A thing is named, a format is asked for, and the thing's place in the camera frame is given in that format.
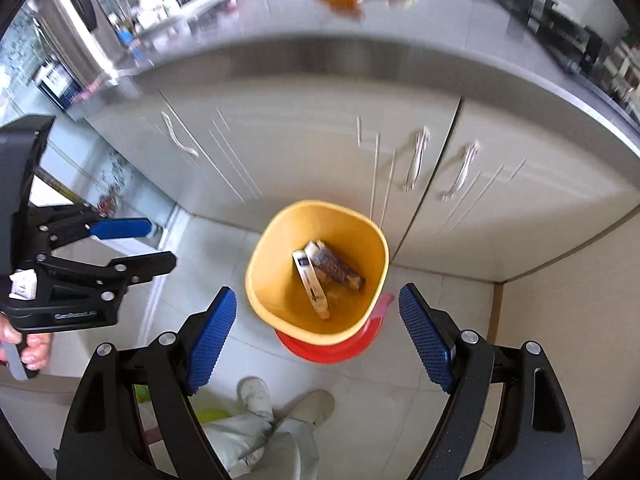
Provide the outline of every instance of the red plate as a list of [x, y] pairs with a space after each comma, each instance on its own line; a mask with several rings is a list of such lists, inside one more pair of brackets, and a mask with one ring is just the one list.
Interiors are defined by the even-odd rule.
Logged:
[[298, 357], [325, 365], [346, 361], [360, 355], [373, 342], [382, 326], [382, 317], [367, 319], [362, 328], [347, 340], [328, 346], [312, 345], [276, 330], [276, 335]]

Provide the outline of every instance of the light-colored pants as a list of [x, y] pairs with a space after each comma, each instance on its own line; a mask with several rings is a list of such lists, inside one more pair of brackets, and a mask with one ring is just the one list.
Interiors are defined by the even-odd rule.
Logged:
[[[318, 448], [306, 422], [286, 418], [270, 438], [271, 421], [253, 413], [206, 422], [202, 429], [231, 478], [315, 480], [318, 474]], [[158, 469], [177, 475], [163, 441], [149, 449]]]

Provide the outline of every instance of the hand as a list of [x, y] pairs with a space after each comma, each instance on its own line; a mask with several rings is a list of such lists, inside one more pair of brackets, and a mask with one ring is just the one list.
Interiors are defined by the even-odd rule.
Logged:
[[[53, 334], [29, 334], [27, 336], [27, 348], [22, 351], [20, 357], [29, 370], [42, 370], [49, 364], [52, 338]], [[22, 334], [11, 326], [3, 314], [0, 314], [0, 340], [13, 344], [22, 341]], [[0, 361], [6, 361], [6, 354], [2, 348], [0, 348]]]

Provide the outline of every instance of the silver bolt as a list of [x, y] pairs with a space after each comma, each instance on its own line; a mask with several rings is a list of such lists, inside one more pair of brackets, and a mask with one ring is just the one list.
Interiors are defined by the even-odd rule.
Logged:
[[462, 333], [462, 341], [469, 343], [470, 345], [475, 345], [478, 342], [478, 334], [473, 330], [465, 330]]
[[100, 346], [98, 346], [95, 352], [100, 357], [104, 357], [105, 355], [108, 355], [111, 353], [111, 345], [109, 343], [102, 343]]
[[524, 348], [527, 349], [527, 352], [530, 352], [533, 355], [538, 355], [542, 351], [542, 348], [540, 348], [540, 345], [535, 341], [529, 341], [526, 345], [524, 345]]
[[175, 343], [176, 340], [176, 336], [173, 332], [165, 332], [163, 334], [160, 334], [160, 337], [158, 338], [158, 342], [162, 345], [162, 346], [169, 346]]

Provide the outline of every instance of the kitchen cabinet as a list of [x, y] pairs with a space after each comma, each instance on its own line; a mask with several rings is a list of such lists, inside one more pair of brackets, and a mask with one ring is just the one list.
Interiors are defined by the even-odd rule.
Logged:
[[159, 93], [105, 108], [89, 123], [151, 182], [188, 212], [214, 217], [242, 198]]
[[501, 282], [577, 247], [638, 203], [638, 190], [590, 153], [466, 101], [395, 263]]
[[382, 224], [391, 254], [460, 101], [424, 88], [319, 76], [161, 91], [243, 198], [211, 218], [262, 231], [297, 200], [326, 200]]

